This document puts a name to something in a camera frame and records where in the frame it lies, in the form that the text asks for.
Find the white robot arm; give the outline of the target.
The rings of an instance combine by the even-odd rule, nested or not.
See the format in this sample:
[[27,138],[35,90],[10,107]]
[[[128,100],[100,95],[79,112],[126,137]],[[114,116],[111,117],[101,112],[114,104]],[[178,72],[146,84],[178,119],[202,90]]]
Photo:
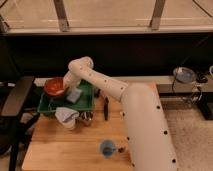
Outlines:
[[90,57],[69,62],[66,88],[81,79],[119,101],[134,171],[178,171],[178,160],[158,93],[145,83],[126,83],[96,72]]

